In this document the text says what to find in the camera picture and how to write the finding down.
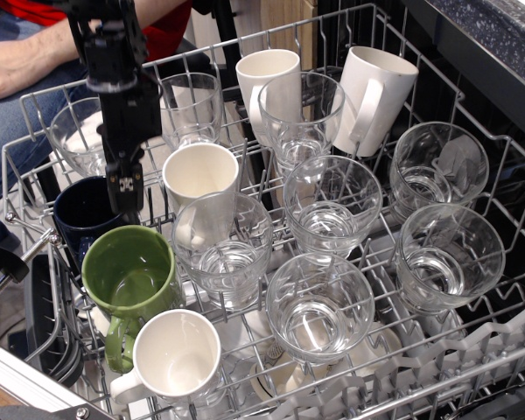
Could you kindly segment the person's bare forearm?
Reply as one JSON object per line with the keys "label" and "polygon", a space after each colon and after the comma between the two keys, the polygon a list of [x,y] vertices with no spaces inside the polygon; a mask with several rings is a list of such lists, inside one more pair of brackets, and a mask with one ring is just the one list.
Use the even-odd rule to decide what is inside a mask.
{"label": "person's bare forearm", "polygon": [[[153,25],[160,18],[175,11],[185,1],[138,0],[136,15],[140,28]],[[35,54],[34,75],[44,77],[56,67],[79,58],[73,34],[67,19],[32,35],[25,42],[27,49]]]}

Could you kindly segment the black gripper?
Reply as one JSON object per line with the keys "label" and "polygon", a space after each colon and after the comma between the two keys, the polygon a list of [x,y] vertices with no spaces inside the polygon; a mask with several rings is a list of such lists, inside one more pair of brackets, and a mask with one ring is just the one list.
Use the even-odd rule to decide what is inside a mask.
{"label": "black gripper", "polygon": [[143,155],[141,144],[161,135],[160,88],[154,80],[140,80],[134,87],[99,93],[101,134],[107,161],[106,180],[111,209],[126,223],[140,225],[143,208]]}

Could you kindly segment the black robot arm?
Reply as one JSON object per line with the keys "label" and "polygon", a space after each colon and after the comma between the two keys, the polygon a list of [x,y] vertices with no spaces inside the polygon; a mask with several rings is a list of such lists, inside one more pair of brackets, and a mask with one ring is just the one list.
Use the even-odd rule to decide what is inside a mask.
{"label": "black robot arm", "polygon": [[162,124],[159,83],[143,70],[148,53],[135,4],[69,1],[62,10],[87,67],[87,87],[100,99],[111,208],[137,214],[144,207],[142,145],[161,135]]}

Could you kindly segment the person's hand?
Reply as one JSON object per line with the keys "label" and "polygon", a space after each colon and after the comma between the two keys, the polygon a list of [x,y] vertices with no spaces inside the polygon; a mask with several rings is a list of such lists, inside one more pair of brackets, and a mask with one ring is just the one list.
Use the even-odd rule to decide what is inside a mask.
{"label": "person's hand", "polygon": [[35,83],[34,57],[25,40],[0,41],[0,99]]}

